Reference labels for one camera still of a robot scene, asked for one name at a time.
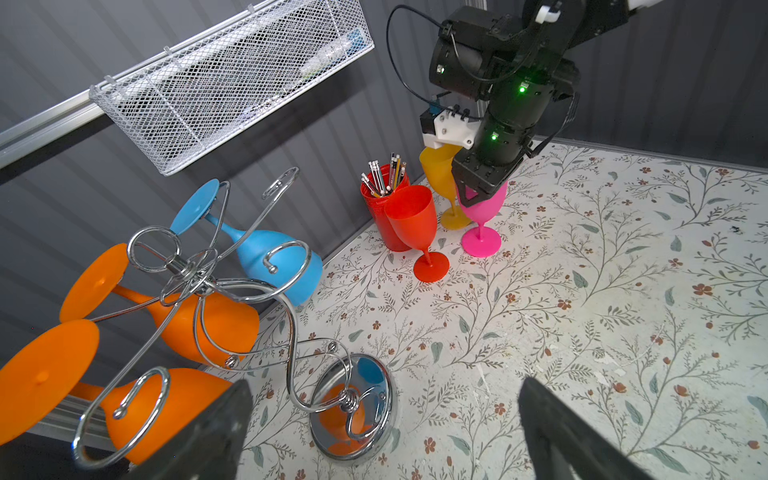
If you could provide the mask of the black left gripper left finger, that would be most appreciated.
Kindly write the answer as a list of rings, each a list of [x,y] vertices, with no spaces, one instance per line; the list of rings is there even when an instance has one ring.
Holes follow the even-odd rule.
[[[245,380],[174,380],[160,424],[178,430],[126,479],[233,479],[253,406]]]

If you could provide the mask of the chrome wine glass rack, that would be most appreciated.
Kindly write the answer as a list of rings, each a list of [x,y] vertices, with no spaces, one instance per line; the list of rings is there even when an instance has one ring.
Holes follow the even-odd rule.
[[[100,321],[99,306],[119,295],[132,310],[152,316],[156,339],[213,376],[282,367],[286,400],[306,415],[311,440],[323,455],[337,462],[374,458],[398,435],[397,391],[387,367],[337,339],[300,338],[300,305],[285,292],[306,272],[314,252],[292,238],[263,261],[274,274],[273,255],[303,248],[306,257],[290,280],[274,287],[248,277],[236,250],[264,229],[259,222],[246,230],[227,225],[229,196],[230,184],[220,181],[209,210],[216,226],[201,218],[180,235],[171,224],[148,226],[105,251],[69,290],[60,320]]]

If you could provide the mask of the blue wine glass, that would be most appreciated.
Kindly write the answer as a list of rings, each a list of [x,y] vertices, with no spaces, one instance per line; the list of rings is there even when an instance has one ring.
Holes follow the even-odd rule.
[[[180,235],[201,218],[205,218],[216,226],[218,218],[213,216],[209,210],[219,188],[220,181],[217,179],[212,179],[202,185],[178,212],[170,229],[175,234]],[[292,246],[273,255],[269,262],[277,268],[277,272],[274,274],[268,271],[263,261],[269,250],[291,240],[292,237],[281,232],[255,230],[236,250],[247,276],[265,281],[274,287],[280,287],[290,280],[298,272],[306,257],[303,248]],[[322,270],[322,260],[316,253],[312,253],[312,259],[306,272],[285,292],[295,306],[305,303],[313,295],[321,279]]]

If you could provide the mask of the yellow wine glass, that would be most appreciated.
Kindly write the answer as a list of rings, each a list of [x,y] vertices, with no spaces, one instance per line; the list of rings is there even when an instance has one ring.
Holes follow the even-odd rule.
[[[452,176],[452,162],[460,150],[461,147],[456,145],[444,145],[437,149],[425,147],[419,155],[430,186],[450,203],[450,207],[440,216],[440,224],[447,230],[461,230],[471,223],[457,206],[455,181]]]

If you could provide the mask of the pencils in red cup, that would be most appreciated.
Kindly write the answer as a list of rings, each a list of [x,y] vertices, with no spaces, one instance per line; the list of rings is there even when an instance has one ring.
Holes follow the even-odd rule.
[[[407,180],[407,162],[398,153],[392,153],[389,161],[368,162],[368,172],[360,176],[362,192],[374,199],[386,198],[404,186]]]

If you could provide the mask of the pink wine glass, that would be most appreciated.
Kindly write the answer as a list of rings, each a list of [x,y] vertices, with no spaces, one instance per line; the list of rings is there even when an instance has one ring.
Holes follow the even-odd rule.
[[[476,227],[467,231],[461,239],[461,246],[468,255],[476,258],[487,258],[500,250],[502,245],[500,234],[487,227],[486,223],[501,210],[506,199],[507,189],[507,184],[503,183],[490,199],[473,206],[466,206],[459,199],[459,206],[463,213],[477,224]]]

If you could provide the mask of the red pencil cup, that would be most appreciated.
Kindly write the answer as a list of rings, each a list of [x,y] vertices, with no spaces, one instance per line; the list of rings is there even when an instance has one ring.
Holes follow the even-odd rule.
[[[368,188],[368,186],[374,186],[373,176],[371,173],[368,173],[367,175],[362,174],[361,180],[362,183],[360,186],[360,193],[386,247],[394,252],[404,252],[410,250],[410,247],[402,242],[398,237],[390,223],[389,218],[385,214],[385,206],[387,202],[394,197],[394,195],[390,194],[383,197],[374,196],[371,190]]]

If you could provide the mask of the red wine glass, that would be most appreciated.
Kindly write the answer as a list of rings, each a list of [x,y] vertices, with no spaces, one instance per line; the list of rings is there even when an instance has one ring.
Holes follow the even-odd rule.
[[[414,264],[414,275],[424,283],[434,283],[445,277],[450,262],[440,253],[429,249],[437,234],[437,214],[431,190],[423,185],[399,189],[386,203],[385,214],[400,240],[422,252]]]

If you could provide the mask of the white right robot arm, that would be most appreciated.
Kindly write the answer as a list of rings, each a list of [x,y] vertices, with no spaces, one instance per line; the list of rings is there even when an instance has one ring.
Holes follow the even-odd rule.
[[[452,162],[459,202],[491,199],[524,159],[552,141],[533,142],[548,105],[566,100],[564,125],[578,109],[580,72],[565,53],[618,28],[647,1],[528,1],[519,17],[463,6],[444,20],[429,67],[432,84],[486,102],[478,120],[437,111],[425,131],[431,148],[460,147]]]

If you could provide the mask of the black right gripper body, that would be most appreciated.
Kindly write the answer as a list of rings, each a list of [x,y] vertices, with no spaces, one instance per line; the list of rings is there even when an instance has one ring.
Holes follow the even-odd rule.
[[[534,128],[512,128],[496,119],[481,122],[473,146],[456,154],[452,175],[463,206],[490,200],[518,168]]]

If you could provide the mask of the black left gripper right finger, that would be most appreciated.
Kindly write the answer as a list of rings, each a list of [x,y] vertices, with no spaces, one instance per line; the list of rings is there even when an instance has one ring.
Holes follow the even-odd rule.
[[[524,379],[518,406],[537,479],[650,477],[535,378]]]

